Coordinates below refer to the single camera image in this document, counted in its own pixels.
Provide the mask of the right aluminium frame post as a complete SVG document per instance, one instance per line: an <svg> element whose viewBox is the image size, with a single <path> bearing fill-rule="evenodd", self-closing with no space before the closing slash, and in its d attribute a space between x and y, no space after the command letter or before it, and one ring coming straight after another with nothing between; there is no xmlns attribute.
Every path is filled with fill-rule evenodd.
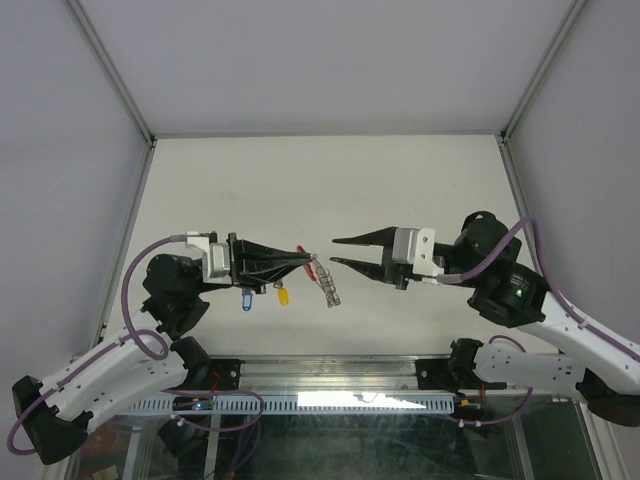
<svg viewBox="0 0 640 480"><path fill-rule="evenodd" d="M532 102L538 95L539 90L542 88L546 78L553 70L564 45L570 38L573 30L580 20L580 17L589 4L590 1L587 0L573 0L570 2L569 7L564 13L558 27L551 36L551 39L538 61L533 74L528 80L522 95L500 132L500 138L504 144L507 144L510 141L511 137L517 130Z"/></svg>

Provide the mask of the aluminium front rail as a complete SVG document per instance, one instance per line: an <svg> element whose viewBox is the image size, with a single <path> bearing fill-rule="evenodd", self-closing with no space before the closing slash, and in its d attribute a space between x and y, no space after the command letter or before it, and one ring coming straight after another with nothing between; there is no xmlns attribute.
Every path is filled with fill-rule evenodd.
<svg viewBox="0 0 640 480"><path fill-rule="evenodd" d="M227 357L198 358L191 362L172 352L164 360L145 358L141 352L115 346L112 351L88 353L53 375L56 388L99 395L118 387L131 393L186 391L196 394L231 392L454 391L478 390L477 380L455 380L444 357Z"/></svg>

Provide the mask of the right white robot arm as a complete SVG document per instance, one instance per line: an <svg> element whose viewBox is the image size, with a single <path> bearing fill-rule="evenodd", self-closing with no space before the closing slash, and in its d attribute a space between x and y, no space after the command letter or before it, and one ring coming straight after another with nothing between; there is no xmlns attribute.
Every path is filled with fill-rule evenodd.
<svg viewBox="0 0 640 480"><path fill-rule="evenodd" d="M542 389L584 404L610 423L639 424L639 345L572 305L546 276L519 263L518 232L488 211L468 215L451 244L430 228L387 227L344 238L342 244L379 246L380 262L337 257L366 278L405 290L412 282L470 290L468 306L494 325L541 339L557 354L509 351L460 338L450 345L446 371L428 378L456 395L509 384Z"/></svg>

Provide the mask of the blue tag key lower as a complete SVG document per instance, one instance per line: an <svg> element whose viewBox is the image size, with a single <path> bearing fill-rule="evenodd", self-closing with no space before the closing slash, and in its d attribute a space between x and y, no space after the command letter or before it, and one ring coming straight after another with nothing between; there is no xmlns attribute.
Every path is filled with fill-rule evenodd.
<svg viewBox="0 0 640 480"><path fill-rule="evenodd" d="M249 312L253 306L253 293L250 290L242 291L242 310Z"/></svg>

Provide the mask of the yellow tag key lower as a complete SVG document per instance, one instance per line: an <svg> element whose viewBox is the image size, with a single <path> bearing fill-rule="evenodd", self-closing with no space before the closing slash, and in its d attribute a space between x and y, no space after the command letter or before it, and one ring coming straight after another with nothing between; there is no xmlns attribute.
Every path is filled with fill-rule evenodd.
<svg viewBox="0 0 640 480"><path fill-rule="evenodd" d="M288 306L290 303L288 290L284 287L284 284L281 281L277 281L273 284L274 288L277 291L278 301L281 306Z"/></svg>

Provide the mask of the red handled metal keyring holder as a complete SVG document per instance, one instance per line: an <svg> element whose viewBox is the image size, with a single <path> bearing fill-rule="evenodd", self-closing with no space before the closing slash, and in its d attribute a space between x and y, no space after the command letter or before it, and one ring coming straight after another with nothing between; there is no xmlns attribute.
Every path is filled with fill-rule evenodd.
<svg viewBox="0 0 640 480"><path fill-rule="evenodd" d="M310 263L304 265L303 268L309 279L322 290L327 307L339 306L341 299L330 271L316 257Z"/></svg>

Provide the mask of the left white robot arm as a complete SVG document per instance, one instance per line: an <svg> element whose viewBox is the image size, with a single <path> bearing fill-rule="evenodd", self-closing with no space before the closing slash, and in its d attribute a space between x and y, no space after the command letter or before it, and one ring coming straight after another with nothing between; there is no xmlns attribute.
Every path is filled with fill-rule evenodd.
<svg viewBox="0 0 640 480"><path fill-rule="evenodd" d="M122 279L123 329L54 374L14 383L8 450L52 465L137 401L182 385L201 387L209 356L188 333L209 308L202 294L233 288L262 294L315 258L235 234L219 240L214 232L172 235L145 247Z"/></svg>

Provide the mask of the aluminium frame post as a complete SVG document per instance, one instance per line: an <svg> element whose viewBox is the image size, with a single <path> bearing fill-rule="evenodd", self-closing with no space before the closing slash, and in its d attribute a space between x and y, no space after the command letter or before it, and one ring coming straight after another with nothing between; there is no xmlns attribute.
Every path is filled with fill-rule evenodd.
<svg viewBox="0 0 640 480"><path fill-rule="evenodd" d="M62 4L67 9L72 21L83 36L98 67L103 72L117 100L133 122L137 132L147 145L154 145L156 137L134 100L83 3L78 0L64 0Z"/></svg>
<svg viewBox="0 0 640 480"><path fill-rule="evenodd" d="M590 1L587 0L573 0L570 2L569 7L564 13L558 27L551 36L551 39L538 61L533 74L528 80L522 95L500 132L500 138L504 144L507 144L510 141L511 137L517 130L532 102L538 95L539 90L542 88L546 78L553 70L564 45L570 38L573 30L580 20L580 17L589 4Z"/></svg>

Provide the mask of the left aluminium frame post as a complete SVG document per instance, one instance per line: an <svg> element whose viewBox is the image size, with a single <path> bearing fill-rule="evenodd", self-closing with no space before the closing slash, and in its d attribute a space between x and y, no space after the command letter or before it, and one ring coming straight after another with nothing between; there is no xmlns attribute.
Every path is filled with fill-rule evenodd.
<svg viewBox="0 0 640 480"><path fill-rule="evenodd" d="M117 100L133 122L137 132L147 145L154 145L156 137L134 100L83 3L78 0L64 0L62 4L67 9L72 21L83 36L98 67L103 72Z"/></svg>

